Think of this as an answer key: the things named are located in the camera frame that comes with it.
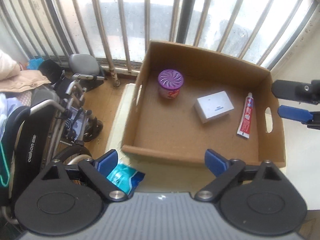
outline white wall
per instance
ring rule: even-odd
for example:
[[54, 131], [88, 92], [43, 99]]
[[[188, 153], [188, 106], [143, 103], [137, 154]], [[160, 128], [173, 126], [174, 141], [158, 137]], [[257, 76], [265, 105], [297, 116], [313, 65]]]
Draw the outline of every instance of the white wall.
[[10, 55], [12, 59], [20, 63], [27, 63], [28, 59], [22, 53], [21, 48], [19, 48], [15, 42], [12, 40], [9, 32], [4, 26], [4, 23], [0, 19], [0, 50]]
[[[271, 73], [274, 80], [305, 83], [320, 80], [320, 6]], [[287, 100], [280, 100], [280, 105], [320, 111], [320, 105]], [[307, 201], [308, 209], [320, 209], [320, 130], [308, 129], [306, 125], [287, 119], [283, 122], [286, 175]]]

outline blue plastic package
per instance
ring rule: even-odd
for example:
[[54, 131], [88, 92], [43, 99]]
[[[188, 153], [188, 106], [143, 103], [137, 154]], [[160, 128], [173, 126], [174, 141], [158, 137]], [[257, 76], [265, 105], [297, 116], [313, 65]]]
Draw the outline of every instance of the blue plastic package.
[[31, 59], [29, 60], [29, 65], [27, 66], [28, 70], [38, 70], [41, 63], [44, 62], [42, 58]]
[[130, 195], [144, 178], [144, 173], [124, 164], [118, 164], [107, 176], [114, 185]]

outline window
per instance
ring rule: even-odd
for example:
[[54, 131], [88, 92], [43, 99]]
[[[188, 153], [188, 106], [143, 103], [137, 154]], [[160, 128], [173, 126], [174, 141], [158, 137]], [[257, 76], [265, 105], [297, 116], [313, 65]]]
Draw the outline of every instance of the window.
[[111, 71], [116, 66], [130, 73], [139, 69], [150, 39], [177, 41], [179, 35], [186, 44], [271, 68], [316, 5], [314, 0], [0, 0], [0, 20], [29, 58], [63, 62], [72, 53], [85, 53]]

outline wooden floor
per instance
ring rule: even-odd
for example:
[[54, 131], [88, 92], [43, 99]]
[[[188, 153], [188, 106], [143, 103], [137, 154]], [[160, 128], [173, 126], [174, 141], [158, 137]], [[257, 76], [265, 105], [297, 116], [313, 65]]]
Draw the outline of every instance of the wooden floor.
[[121, 85], [115, 88], [112, 79], [109, 78], [103, 85], [85, 94], [84, 109], [91, 109], [93, 114], [103, 122], [103, 129], [100, 135], [93, 141], [85, 143], [94, 159], [105, 154], [109, 133], [113, 119], [126, 84], [134, 83], [134, 80], [120, 79]]

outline purple container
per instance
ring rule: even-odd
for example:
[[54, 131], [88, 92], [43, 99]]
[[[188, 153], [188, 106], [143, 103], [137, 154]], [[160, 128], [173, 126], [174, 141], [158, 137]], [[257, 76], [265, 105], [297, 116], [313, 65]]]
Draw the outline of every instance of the purple container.
[[159, 93], [164, 98], [175, 98], [183, 85], [183, 76], [174, 69], [161, 71], [158, 76]]

